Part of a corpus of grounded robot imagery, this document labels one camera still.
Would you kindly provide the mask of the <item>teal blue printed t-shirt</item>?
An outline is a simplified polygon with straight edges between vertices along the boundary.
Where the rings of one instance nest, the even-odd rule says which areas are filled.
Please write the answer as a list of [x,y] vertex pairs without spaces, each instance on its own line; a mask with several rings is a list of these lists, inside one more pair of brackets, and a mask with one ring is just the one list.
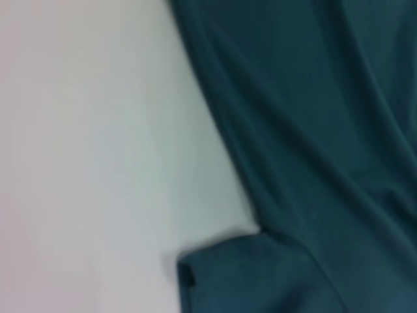
[[417,313],[417,0],[171,0],[260,231],[182,313]]

